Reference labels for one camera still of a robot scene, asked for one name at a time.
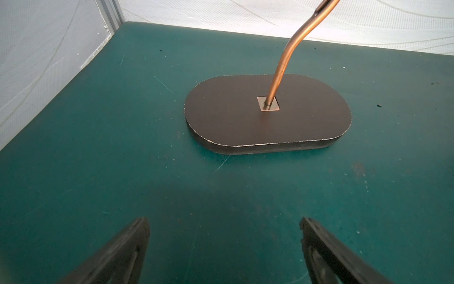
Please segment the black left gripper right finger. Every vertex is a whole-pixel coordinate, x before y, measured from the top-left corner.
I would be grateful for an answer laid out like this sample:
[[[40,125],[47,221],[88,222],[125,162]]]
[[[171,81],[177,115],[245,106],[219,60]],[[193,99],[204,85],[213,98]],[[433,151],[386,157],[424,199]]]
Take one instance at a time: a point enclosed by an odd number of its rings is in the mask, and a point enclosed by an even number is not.
[[[300,229],[302,251],[313,284],[392,283],[316,220],[302,218]]]

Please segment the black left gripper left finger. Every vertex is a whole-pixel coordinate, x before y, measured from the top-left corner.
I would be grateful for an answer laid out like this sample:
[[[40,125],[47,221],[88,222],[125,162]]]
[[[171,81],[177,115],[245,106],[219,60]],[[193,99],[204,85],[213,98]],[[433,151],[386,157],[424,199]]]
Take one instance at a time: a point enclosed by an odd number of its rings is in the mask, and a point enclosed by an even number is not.
[[[138,217],[58,284],[137,284],[148,246],[150,227]]]

